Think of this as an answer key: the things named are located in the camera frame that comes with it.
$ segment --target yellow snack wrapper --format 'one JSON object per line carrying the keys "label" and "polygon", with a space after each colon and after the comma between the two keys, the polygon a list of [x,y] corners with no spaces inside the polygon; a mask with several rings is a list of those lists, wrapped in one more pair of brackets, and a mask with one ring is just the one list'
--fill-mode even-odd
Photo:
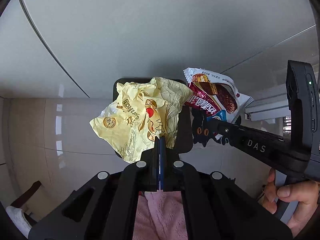
{"label": "yellow snack wrapper", "polygon": [[154,147],[155,136],[165,136],[173,148],[179,113],[193,95],[186,85],[156,77],[149,83],[117,84],[118,98],[90,121],[94,132],[105,139],[121,157],[139,161],[141,153]]}

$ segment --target finger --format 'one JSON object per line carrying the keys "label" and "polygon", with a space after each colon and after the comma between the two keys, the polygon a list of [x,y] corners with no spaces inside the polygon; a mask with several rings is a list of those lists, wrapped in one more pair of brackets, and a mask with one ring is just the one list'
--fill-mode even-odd
{"label": "finger", "polygon": [[277,197],[277,189],[276,186],[273,182],[269,182],[265,188],[264,188],[264,195],[266,198],[272,202],[276,199]]}
{"label": "finger", "polygon": [[273,182],[275,180],[275,174],[276,174],[275,170],[271,168],[269,171],[268,182]]}
{"label": "finger", "polygon": [[317,207],[318,205],[316,202],[310,204],[299,202],[296,211],[287,223],[287,226],[292,231],[293,237],[295,237],[305,227]]}
{"label": "finger", "polygon": [[277,195],[285,202],[298,200],[299,202],[310,204],[317,202],[318,192],[318,184],[308,180],[281,187],[278,189]]}
{"label": "finger", "polygon": [[272,201],[270,202],[266,196],[263,197],[262,206],[268,210],[271,214],[274,214],[277,210],[277,204],[276,202]]}

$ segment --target plastic wrapper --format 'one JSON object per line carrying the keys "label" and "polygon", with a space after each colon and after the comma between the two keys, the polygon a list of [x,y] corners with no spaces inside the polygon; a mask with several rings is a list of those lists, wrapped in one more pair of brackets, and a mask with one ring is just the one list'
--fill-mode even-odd
{"label": "plastic wrapper", "polygon": [[234,122],[239,111],[253,102],[252,97],[239,93],[228,76],[199,68],[187,68],[183,72],[193,91],[185,104],[205,111],[207,120]]}
{"label": "plastic wrapper", "polygon": [[155,136],[165,136],[173,148],[179,113],[193,92],[184,84],[165,78],[149,83],[117,84],[118,98],[90,121],[94,132],[129,162],[154,147]]}

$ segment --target wall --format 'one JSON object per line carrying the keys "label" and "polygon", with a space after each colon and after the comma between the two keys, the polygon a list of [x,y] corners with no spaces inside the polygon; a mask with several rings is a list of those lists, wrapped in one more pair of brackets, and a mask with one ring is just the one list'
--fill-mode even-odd
{"label": "wall", "polygon": [[8,167],[5,161],[4,145],[2,139],[2,112],[4,99],[0,98],[0,201],[6,207],[16,199],[16,194],[13,190],[11,179],[8,172]]}

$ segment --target pink towel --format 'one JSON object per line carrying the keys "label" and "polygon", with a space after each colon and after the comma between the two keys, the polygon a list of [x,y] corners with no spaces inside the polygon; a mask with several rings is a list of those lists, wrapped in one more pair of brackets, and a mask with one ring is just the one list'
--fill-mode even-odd
{"label": "pink towel", "polygon": [[133,240],[187,240],[181,193],[145,192],[139,196]]}

